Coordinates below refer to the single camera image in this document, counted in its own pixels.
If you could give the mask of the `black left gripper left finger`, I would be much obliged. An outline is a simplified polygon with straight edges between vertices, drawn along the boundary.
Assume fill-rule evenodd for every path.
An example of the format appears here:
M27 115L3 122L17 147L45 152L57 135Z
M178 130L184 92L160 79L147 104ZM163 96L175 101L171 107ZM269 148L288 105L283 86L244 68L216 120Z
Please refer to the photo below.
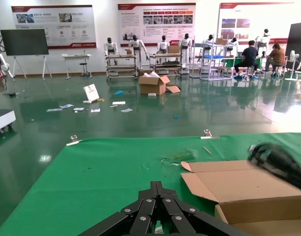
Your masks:
M138 200L95 224L81 236L153 236L156 226L157 182L139 191Z

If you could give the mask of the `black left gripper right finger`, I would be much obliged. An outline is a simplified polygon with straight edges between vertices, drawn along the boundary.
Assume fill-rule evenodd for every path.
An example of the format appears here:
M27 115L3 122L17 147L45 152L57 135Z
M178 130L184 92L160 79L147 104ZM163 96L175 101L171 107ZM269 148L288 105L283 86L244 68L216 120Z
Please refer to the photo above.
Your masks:
M175 190L166 189L157 182L157 196L161 199L164 227L170 233L182 236L241 236L238 230L214 216L179 199Z

